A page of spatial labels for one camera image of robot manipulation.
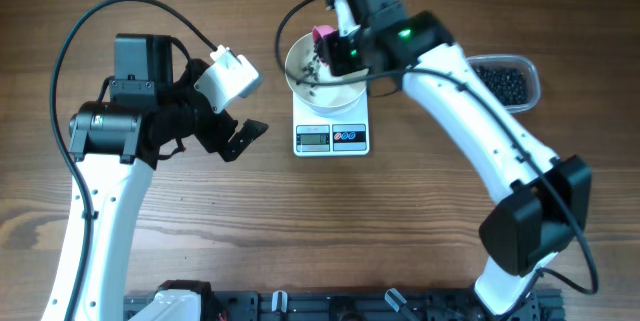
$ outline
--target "dark granules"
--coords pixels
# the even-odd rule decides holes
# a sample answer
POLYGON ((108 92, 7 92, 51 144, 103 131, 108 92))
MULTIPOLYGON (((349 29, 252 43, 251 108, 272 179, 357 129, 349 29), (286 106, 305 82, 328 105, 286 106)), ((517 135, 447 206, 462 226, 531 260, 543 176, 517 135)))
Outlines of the dark granules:
POLYGON ((527 103, 527 82, 518 69, 474 66, 473 70, 503 105, 527 103))

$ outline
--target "wooden tabletop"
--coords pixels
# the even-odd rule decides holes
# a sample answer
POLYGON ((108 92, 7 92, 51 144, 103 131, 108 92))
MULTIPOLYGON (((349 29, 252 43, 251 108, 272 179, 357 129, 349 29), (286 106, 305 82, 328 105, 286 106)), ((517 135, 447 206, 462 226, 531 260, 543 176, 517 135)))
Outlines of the wooden tabletop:
MULTIPOLYGON (((71 177, 52 137, 50 75, 68 31, 99 1, 0 0, 0 320, 39 319, 53 284, 71 177)), ((476 279, 487 258, 478 226, 493 205, 462 153, 406 96, 370 100, 368 156, 293 155, 292 96, 273 37, 301 0, 161 1, 264 73, 260 89, 229 111, 270 128, 236 162, 189 138, 187 153, 159 165, 134 235, 128 292, 176 278, 258 291, 466 287, 476 279)), ((602 288, 595 297, 565 289, 569 320, 636 319, 640 0, 405 1, 411 13, 433 10, 467 55, 522 54, 536 64, 542 98, 517 119, 560 155, 580 154, 594 172, 586 235, 602 288)), ((326 23, 335 14, 309 6, 291 20, 283 49, 326 23)), ((64 62, 65 136, 67 120, 113 74, 119 32, 170 34, 192 56, 208 56, 159 9, 100 11, 64 62)), ((180 70, 184 59, 175 54, 174 63, 180 70)), ((575 243, 552 266, 588 282, 575 243)), ((548 277, 539 285, 560 286, 548 277)))

